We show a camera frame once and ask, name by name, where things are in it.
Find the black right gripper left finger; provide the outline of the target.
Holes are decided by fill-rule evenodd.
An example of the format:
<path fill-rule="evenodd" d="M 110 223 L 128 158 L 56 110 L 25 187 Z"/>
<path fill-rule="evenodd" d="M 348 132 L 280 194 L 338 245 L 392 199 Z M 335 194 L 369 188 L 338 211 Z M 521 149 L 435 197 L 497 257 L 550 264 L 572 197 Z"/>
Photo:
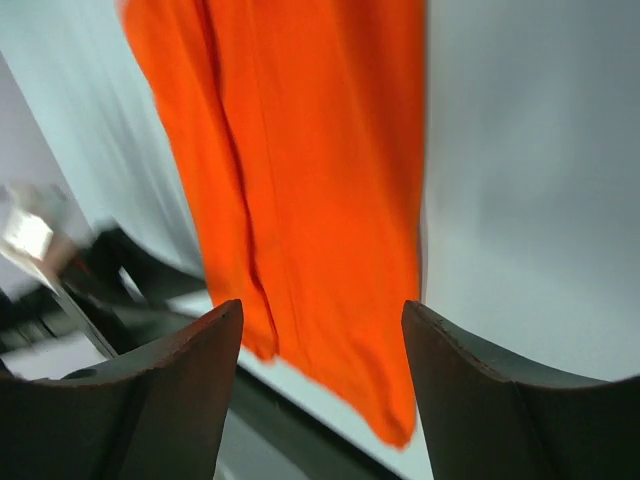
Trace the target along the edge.
<path fill-rule="evenodd" d="M 213 478 L 242 329 L 231 300 L 60 380 L 3 374 L 2 478 Z"/>

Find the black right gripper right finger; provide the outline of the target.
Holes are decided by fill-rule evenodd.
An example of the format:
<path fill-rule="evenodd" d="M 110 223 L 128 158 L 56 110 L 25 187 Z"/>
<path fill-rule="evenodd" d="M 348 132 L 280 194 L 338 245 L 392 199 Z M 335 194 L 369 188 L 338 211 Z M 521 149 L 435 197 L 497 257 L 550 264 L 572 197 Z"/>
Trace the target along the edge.
<path fill-rule="evenodd" d="M 638 478 L 637 377 L 543 365 L 416 301 L 402 329 L 435 478 Z"/>

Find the orange t shirt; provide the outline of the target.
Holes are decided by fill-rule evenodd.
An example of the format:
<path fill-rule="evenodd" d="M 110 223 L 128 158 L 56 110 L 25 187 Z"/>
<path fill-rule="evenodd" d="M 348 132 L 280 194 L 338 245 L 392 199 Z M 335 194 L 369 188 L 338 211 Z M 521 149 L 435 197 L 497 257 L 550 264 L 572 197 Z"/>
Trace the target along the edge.
<path fill-rule="evenodd" d="M 400 326 L 419 296 L 421 1 L 129 1 L 209 293 L 402 448 L 416 408 Z"/>

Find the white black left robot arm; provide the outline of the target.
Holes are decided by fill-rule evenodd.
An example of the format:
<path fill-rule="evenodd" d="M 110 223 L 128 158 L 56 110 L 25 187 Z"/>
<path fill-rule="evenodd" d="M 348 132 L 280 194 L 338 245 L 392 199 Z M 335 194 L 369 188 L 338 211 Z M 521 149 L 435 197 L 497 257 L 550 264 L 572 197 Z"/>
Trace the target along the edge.
<path fill-rule="evenodd" d="M 1 351 L 84 334 L 107 358 L 173 333 L 189 318 L 168 302 L 204 289 L 203 279 L 157 259 L 116 226 L 86 245 L 64 231 L 68 197 L 54 185 L 4 187 L 9 205 L 1 253 L 36 282 L 1 297 Z"/>

